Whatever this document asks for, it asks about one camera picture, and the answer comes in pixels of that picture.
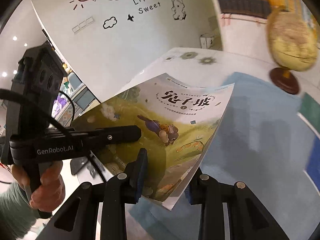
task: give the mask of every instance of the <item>flower illustration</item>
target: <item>flower illustration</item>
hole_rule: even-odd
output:
[[[211,65],[216,62],[216,59],[213,57],[203,57],[201,60],[199,60],[199,63],[202,65]]]
[[[191,59],[191,58],[195,58],[196,56],[198,56],[198,53],[192,51],[192,52],[186,52],[186,53],[182,54],[180,56],[180,58],[182,58],[182,59]]]
[[[113,108],[113,106],[102,104],[102,108],[100,109],[100,111],[105,118],[110,119],[113,122],[117,121],[117,118],[115,117],[115,109]]]

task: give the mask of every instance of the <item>brown base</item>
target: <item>brown base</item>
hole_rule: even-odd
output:
[[[270,71],[269,76],[272,82],[288,94],[296,95],[299,93],[300,88],[295,76],[289,72],[289,77],[284,77],[285,70],[277,67]]]

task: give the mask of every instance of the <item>hand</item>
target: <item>hand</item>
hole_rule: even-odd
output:
[[[42,174],[40,179],[42,185],[31,195],[29,202],[31,208],[51,212],[62,203],[66,195],[64,182],[60,175],[62,165],[62,161],[54,162]],[[30,184],[30,178],[22,167],[13,165],[11,172],[22,189]]]

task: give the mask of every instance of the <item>black bird decal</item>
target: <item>black bird decal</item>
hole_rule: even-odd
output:
[[[134,21],[133,18],[134,18],[134,16],[130,16],[130,14],[128,14],[128,21],[132,21],[133,22]]]

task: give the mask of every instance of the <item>rabbit ear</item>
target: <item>rabbit ear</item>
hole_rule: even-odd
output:
[[[173,124],[169,124],[169,133],[177,133],[178,128],[176,128]]]

